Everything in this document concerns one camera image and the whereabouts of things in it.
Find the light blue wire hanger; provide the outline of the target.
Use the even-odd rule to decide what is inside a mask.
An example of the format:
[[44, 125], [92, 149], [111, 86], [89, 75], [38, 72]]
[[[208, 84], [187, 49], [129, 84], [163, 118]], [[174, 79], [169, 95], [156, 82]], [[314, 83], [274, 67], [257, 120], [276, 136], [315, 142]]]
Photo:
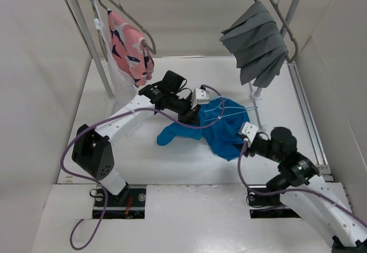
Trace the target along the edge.
[[257, 107], [244, 107], [222, 96], [201, 106], [200, 119], [205, 123], [211, 123], [218, 118], [249, 122], [249, 113], [252, 111], [257, 111]]

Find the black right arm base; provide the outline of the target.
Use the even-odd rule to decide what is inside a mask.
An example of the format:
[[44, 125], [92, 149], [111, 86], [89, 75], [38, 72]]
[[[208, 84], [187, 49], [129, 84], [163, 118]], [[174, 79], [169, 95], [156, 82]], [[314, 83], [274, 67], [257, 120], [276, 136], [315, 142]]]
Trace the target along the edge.
[[300, 218], [297, 213], [280, 202], [279, 195], [261, 196], [247, 189], [246, 202], [252, 219]]

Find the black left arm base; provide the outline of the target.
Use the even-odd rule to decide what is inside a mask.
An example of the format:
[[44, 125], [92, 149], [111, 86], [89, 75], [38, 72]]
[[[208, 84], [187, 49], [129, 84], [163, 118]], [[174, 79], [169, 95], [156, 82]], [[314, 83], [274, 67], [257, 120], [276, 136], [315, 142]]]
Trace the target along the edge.
[[[104, 219], [144, 219], [146, 205], [146, 186], [131, 186], [127, 196], [120, 201], [116, 196], [108, 194]], [[89, 196], [93, 198], [92, 218], [99, 219], [105, 205], [104, 193], [101, 187], [91, 189]]]

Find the blue t shirt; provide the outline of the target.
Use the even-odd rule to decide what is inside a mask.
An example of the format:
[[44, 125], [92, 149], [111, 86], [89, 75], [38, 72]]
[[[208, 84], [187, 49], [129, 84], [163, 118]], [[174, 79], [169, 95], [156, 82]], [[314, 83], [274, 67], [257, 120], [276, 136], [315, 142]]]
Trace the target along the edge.
[[[206, 126], [210, 124], [202, 122], [200, 119], [200, 111], [198, 112], [200, 125]], [[242, 144], [242, 140], [238, 133], [243, 123], [242, 120], [225, 120], [221, 118], [215, 124], [205, 129], [191, 129], [181, 126], [178, 123], [172, 123], [165, 127], [157, 136], [157, 144], [166, 146], [175, 137], [191, 138], [195, 140], [203, 138], [215, 155], [230, 161], [237, 158], [240, 154], [240, 149], [236, 146]]]

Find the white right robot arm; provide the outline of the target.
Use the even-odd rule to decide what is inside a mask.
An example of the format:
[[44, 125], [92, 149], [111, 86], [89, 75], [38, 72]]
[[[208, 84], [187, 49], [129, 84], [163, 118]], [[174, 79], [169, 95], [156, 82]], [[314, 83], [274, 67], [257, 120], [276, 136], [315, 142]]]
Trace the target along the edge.
[[297, 140], [285, 127], [276, 127], [268, 138], [249, 122], [239, 130], [241, 157], [259, 155], [278, 164], [278, 175], [265, 191], [247, 191], [292, 209], [311, 226], [332, 252], [366, 252], [366, 223], [349, 211], [328, 187], [318, 168], [298, 152]]

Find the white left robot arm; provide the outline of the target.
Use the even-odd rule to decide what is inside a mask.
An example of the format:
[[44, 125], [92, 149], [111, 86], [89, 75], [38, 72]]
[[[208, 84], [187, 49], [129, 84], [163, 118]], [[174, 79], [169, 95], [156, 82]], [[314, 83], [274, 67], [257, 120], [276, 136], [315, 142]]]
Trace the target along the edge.
[[204, 87], [196, 88], [186, 98], [179, 97], [185, 79], [173, 71], [167, 71], [161, 81], [139, 90], [123, 108], [92, 130], [88, 125], [79, 127], [81, 136], [74, 144], [72, 160], [89, 176], [98, 180], [107, 190], [108, 198], [115, 205], [126, 202], [129, 184], [115, 170], [112, 144], [127, 135], [158, 110], [170, 110], [184, 124], [199, 124], [199, 102], [208, 99]]

